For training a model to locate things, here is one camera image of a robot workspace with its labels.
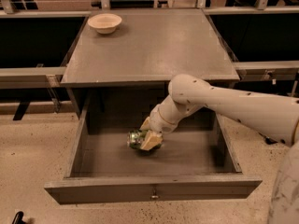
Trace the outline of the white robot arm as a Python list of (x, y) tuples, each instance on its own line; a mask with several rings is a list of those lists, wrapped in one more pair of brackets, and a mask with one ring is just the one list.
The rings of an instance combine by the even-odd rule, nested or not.
[(206, 107), (290, 148), (278, 168), (267, 224), (299, 224), (299, 103), (295, 98), (219, 88), (190, 75), (173, 77), (168, 96), (141, 125), (143, 150), (156, 147), (178, 123)]

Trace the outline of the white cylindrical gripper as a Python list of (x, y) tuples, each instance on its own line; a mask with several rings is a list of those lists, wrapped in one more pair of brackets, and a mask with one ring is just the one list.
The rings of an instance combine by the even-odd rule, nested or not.
[(158, 109), (153, 109), (150, 112), (149, 117), (146, 117), (140, 126), (142, 131), (151, 129), (151, 131), (147, 132), (140, 148), (142, 150), (149, 151), (154, 147), (157, 147), (163, 141), (163, 137), (160, 135), (160, 133), (171, 133), (177, 128), (177, 126), (177, 122), (171, 123), (166, 121)]

